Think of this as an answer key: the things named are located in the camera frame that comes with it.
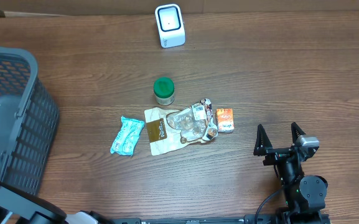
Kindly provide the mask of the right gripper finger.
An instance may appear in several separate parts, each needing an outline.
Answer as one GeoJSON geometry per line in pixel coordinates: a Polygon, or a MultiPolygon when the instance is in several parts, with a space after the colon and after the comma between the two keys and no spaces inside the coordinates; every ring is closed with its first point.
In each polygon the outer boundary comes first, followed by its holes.
{"type": "Polygon", "coordinates": [[[301,146],[303,137],[305,136],[305,132],[298,126],[296,122],[291,124],[291,132],[292,132],[292,144],[295,146],[301,146]]]}
{"type": "Polygon", "coordinates": [[[256,144],[254,147],[253,155],[254,156],[265,156],[267,155],[270,150],[273,149],[273,146],[266,134],[266,131],[262,124],[258,125],[257,128],[257,138],[256,144]]]}

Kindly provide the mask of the small orange white box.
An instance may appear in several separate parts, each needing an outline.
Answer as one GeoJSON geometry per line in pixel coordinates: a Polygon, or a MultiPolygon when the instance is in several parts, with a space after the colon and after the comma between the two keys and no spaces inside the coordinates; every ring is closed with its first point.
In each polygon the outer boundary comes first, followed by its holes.
{"type": "Polygon", "coordinates": [[[231,108],[216,109],[216,118],[219,133],[232,133],[234,131],[235,125],[231,108]]]}

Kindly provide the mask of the beige brown snack pouch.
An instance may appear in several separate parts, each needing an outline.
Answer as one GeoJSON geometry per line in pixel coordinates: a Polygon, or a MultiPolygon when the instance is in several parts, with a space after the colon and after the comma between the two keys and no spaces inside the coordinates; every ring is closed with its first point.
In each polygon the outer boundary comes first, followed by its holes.
{"type": "Polygon", "coordinates": [[[151,154],[158,156],[189,144],[207,143],[218,136],[212,102],[208,98],[182,109],[159,107],[144,111],[151,154]]]}

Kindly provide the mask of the green capped bottle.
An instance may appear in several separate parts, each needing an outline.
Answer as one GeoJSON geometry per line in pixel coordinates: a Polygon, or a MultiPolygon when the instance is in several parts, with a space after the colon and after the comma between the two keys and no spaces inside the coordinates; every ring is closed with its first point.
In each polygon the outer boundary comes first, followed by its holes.
{"type": "Polygon", "coordinates": [[[174,82],[167,77],[158,78],[153,86],[154,96],[160,105],[170,105],[175,100],[174,82]]]}

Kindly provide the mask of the teal snack packet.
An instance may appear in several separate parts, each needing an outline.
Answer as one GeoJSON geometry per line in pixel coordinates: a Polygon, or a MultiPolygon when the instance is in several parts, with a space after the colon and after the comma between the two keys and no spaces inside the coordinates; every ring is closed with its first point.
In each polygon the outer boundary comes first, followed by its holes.
{"type": "Polygon", "coordinates": [[[110,153],[132,156],[144,125],[143,121],[122,116],[121,129],[111,145],[110,153]]]}

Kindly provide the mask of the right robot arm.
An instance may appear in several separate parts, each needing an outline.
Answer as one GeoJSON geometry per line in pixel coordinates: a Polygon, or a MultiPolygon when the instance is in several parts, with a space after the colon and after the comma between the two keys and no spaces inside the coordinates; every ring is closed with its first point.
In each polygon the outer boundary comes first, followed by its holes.
{"type": "Polygon", "coordinates": [[[305,175],[301,163],[315,155],[320,142],[315,136],[307,135],[293,122],[292,144],[274,148],[262,124],[258,125],[253,154],[263,156],[264,166],[273,166],[281,188],[268,196],[257,208],[251,219],[257,223],[330,223],[328,215],[321,214],[325,208],[328,182],[319,175],[305,175]],[[263,206],[278,194],[283,193],[286,206],[278,208],[274,215],[261,217],[263,206]]]}

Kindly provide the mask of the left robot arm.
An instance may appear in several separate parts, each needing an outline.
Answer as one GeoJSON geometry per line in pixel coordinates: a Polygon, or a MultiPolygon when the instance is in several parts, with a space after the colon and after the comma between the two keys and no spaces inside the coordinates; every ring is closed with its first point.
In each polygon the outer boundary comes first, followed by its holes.
{"type": "Polygon", "coordinates": [[[67,215],[52,203],[0,181],[0,223],[12,214],[19,216],[18,223],[111,223],[93,211],[67,215]]]}

